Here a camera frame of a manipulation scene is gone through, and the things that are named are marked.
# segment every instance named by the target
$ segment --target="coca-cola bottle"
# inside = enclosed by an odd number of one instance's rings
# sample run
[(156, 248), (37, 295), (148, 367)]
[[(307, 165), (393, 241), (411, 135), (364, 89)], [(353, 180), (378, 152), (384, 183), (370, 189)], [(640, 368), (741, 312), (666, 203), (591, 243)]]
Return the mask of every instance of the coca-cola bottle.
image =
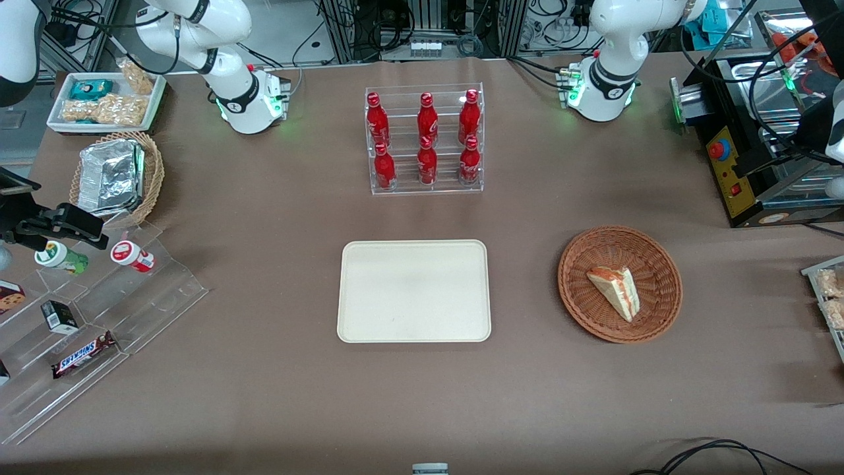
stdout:
[(437, 116), (434, 110), (434, 96), (430, 92), (423, 92), (419, 98), (422, 107), (419, 108), (419, 115), (416, 123), (419, 125), (419, 136), (430, 137), (431, 142), (436, 143), (438, 132)]
[(398, 184), (396, 179), (396, 164), (387, 153), (387, 144), (378, 142), (375, 144), (375, 176), (378, 187), (385, 190), (394, 190)]
[(466, 137), (478, 132), (480, 124), (480, 106), (478, 106), (478, 90), (466, 91), (466, 102), (460, 111), (460, 129), (457, 131), (457, 139), (461, 144), (466, 144)]
[(416, 154), (419, 163), (419, 181), (424, 185), (436, 182), (436, 152), (434, 142), (430, 137), (419, 137), (419, 153)]
[(474, 135), (466, 137), (466, 150), (460, 154), (460, 171), (457, 179), (464, 185), (471, 185), (478, 181), (478, 166), (480, 152), (478, 152), (478, 138)]
[(381, 106), (381, 97), (377, 92), (371, 92), (366, 96), (366, 103), (369, 104), (366, 109), (366, 122), (372, 139), (390, 146), (390, 124), (387, 122), (387, 111)]

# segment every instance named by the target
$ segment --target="small box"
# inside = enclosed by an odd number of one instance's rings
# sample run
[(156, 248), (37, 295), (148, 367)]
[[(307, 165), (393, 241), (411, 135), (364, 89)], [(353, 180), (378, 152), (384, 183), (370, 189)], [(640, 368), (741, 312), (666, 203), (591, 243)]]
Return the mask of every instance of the small box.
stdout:
[(47, 300), (41, 305), (41, 312), (53, 333), (70, 335), (79, 329), (70, 307), (64, 303)]
[(17, 307), (26, 299), (24, 289), (12, 282), (0, 281), (0, 315)]
[(0, 361), (0, 386), (5, 385), (6, 382), (11, 378), (8, 374), (8, 369), (3, 366), (3, 362)]

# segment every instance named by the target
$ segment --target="wicker basket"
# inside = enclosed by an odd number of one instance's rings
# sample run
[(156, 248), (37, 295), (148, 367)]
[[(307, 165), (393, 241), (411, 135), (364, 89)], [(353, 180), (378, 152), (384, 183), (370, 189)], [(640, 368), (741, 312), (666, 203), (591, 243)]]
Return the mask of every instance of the wicker basket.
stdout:
[[(598, 265), (630, 269), (641, 302), (632, 323), (586, 276)], [(683, 285), (668, 252), (645, 233), (623, 226), (594, 227), (572, 239), (560, 259), (557, 284), (577, 323), (616, 343), (641, 343), (665, 333), (683, 302)]]
[[(143, 221), (152, 212), (155, 202), (164, 182), (164, 162), (155, 142), (143, 132), (116, 132), (97, 140), (97, 143), (115, 139), (135, 139), (143, 147), (143, 203), (132, 212), (132, 219), (136, 223)], [(82, 161), (76, 166), (73, 183), (70, 185), (70, 202), (76, 205), (79, 201), (79, 177), (82, 175)]]

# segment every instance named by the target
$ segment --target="brown tablecloth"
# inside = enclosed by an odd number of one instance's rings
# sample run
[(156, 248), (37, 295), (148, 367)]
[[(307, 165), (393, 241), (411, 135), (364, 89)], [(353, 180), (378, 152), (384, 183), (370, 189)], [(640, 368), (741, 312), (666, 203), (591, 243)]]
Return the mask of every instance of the brown tablecloth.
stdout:
[[(169, 77), (155, 136), (167, 175), (149, 220), (212, 291), (22, 445), (0, 447), (0, 470), (401, 474), (447, 461), (455, 475), (621, 474), (661, 466), (688, 439), (730, 437), (844, 472), (841, 361), (799, 274), (844, 248), (805, 227), (728, 228), (701, 147), (672, 124), (668, 78), (689, 70), (654, 55), (628, 110), (590, 123), (505, 61), (313, 69), (292, 118), (255, 136), (220, 120), (202, 78)], [(474, 81), (486, 190), (372, 197), (364, 88)], [(66, 199), (92, 141), (46, 133), (41, 203)], [(603, 224), (648, 233), (683, 276), (680, 316), (655, 341), (600, 341), (563, 309), (560, 253)], [(489, 340), (342, 343), (343, 246), (441, 238), (487, 246)], [(14, 252), (9, 275), (32, 271), (31, 253)], [(698, 457), (684, 473), (758, 472), (746, 456)]]

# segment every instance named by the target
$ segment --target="white tray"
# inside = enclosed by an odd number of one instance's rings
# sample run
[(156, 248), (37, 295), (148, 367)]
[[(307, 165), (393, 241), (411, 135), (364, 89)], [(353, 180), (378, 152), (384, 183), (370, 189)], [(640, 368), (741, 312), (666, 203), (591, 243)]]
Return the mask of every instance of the white tray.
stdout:
[(343, 249), (340, 340), (484, 341), (491, 331), (480, 241), (353, 241)]
[(47, 127), (64, 134), (111, 134), (113, 132), (143, 132), (149, 130), (167, 86), (167, 80), (164, 79), (164, 76), (155, 76), (153, 92), (149, 95), (149, 106), (147, 106), (147, 112), (143, 115), (143, 121), (138, 127), (127, 127), (113, 123), (76, 123), (64, 120), (62, 118), (62, 107), (64, 107), (65, 100), (70, 96), (73, 84), (78, 81), (93, 79), (110, 79), (114, 83), (111, 92), (115, 94), (135, 95), (135, 91), (123, 77), (123, 73), (70, 73), (56, 95), (56, 102), (53, 103), (50, 117), (47, 118)]

